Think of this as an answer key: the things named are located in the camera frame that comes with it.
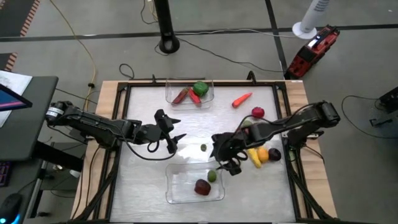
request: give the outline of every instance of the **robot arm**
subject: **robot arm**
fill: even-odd
[[[74,106],[69,101],[58,101],[50,105],[45,120],[49,126],[70,126],[85,135],[93,136],[104,148],[116,150],[121,141],[134,144],[147,144],[166,139],[170,154],[177,150],[178,140],[185,134],[171,138],[169,132],[179,119],[169,118],[163,110],[155,113],[156,124],[142,125],[141,121],[117,119],[110,120],[89,113]]]
[[[214,143],[211,156],[214,156],[220,163],[227,162],[221,165],[220,169],[226,169],[231,175],[236,175],[241,172],[239,160],[247,159],[247,156],[238,156],[244,149],[262,146],[275,134],[288,130],[290,130],[287,133],[289,144],[292,147],[302,147],[308,135],[319,128],[334,127],[339,121],[340,117],[331,103],[322,101],[310,104],[304,110],[296,111],[292,116],[284,119],[252,124],[239,128],[235,133],[212,135]]]

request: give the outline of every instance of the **wooden table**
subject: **wooden table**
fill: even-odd
[[[220,82],[251,82],[250,80],[219,80]],[[111,118],[113,113],[113,108],[116,100],[116,93],[118,88],[119,82],[126,82],[126,81],[105,81],[102,84],[101,93],[99,94],[98,105],[96,108],[96,114],[100,116],[104,116],[106,118]],[[129,81],[131,83],[150,83],[149,80],[133,80]],[[304,85],[302,81],[278,81],[278,82],[285,82],[287,88],[287,94],[289,98],[289,105],[292,112],[299,109],[301,106],[308,104],[307,95],[305,93]],[[284,101],[282,98],[281,91],[278,92],[278,97],[281,105],[281,110],[283,116],[286,115]],[[121,96],[121,102],[124,101],[124,95]],[[119,104],[119,114],[118,118],[121,118],[121,112],[123,110],[123,103]],[[308,140],[307,145],[311,148],[315,149],[320,153],[320,148],[317,140]],[[84,169],[83,169],[83,180],[81,179],[78,185],[78,190],[75,196],[75,203],[73,204],[72,214],[75,212],[76,207],[78,206],[78,201],[80,198],[80,185],[82,185],[82,193],[80,204],[77,208],[76,217],[83,211],[86,207],[87,203],[87,193],[88,193],[88,202],[91,201],[95,193],[98,189],[98,183],[100,181],[101,170],[104,161],[104,154],[105,150],[100,150],[97,152],[95,158],[93,158],[93,154],[97,149],[98,144],[96,141],[90,141],[88,143],[86,157],[84,160]],[[328,178],[325,172],[325,166],[323,165],[322,160],[311,153],[308,150],[302,149],[301,150],[302,156],[302,164],[305,173],[305,179],[307,181],[308,190],[317,200],[317,202],[323,207],[323,209],[331,216],[336,217],[336,210],[333,203],[333,199],[331,197],[330,187],[328,183]],[[91,178],[90,178],[90,189],[88,189],[88,181],[89,181],[89,168],[90,163],[93,161],[93,168],[91,170]],[[109,168],[113,164],[113,156],[109,159]],[[303,202],[303,197],[301,192],[297,189],[298,195],[298,203],[300,207],[300,213],[302,217],[306,217],[305,214],[305,207]],[[105,218],[105,211],[106,211],[106,203],[108,201],[108,190],[104,193],[104,196],[101,201],[101,209],[99,213],[99,218]]]

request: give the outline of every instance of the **orange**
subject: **orange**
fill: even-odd
[[[265,163],[268,161],[268,150],[264,146],[260,146],[257,148],[257,155],[261,163]]]

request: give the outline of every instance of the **transparent plastic bin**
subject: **transparent plastic bin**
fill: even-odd
[[[189,97],[189,94],[186,95],[181,103],[173,103],[173,100],[176,99],[184,88],[192,88],[196,81],[204,82],[209,86],[207,93],[200,98],[201,103],[195,104]],[[207,109],[211,106],[213,99],[213,80],[192,80],[192,78],[169,78],[166,80],[166,101],[170,103],[175,110]]]
[[[166,168],[168,203],[192,203],[222,200],[225,196],[222,170],[217,162],[204,162],[195,164],[169,164]],[[200,195],[194,191],[197,180],[207,181],[207,173],[210,170],[217,172],[217,179],[211,185],[209,195]]]

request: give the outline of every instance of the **toy carrot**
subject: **toy carrot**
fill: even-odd
[[[188,94],[189,94],[189,97],[191,98],[191,100],[193,101],[193,103],[196,104],[196,106],[201,106],[201,101],[200,101],[199,96],[197,96],[191,88],[189,88]]]
[[[178,96],[173,100],[173,103],[175,104],[181,103],[186,97],[187,93],[188,93],[188,88],[184,88],[183,90],[181,90]]]
[[[250,96],[252,95],[252,93],[246,93],[245,95],[239,97],[238,99],[234,100],[232,103],[232,106],[234,108],[239,107],[245,100],[247,100]]]

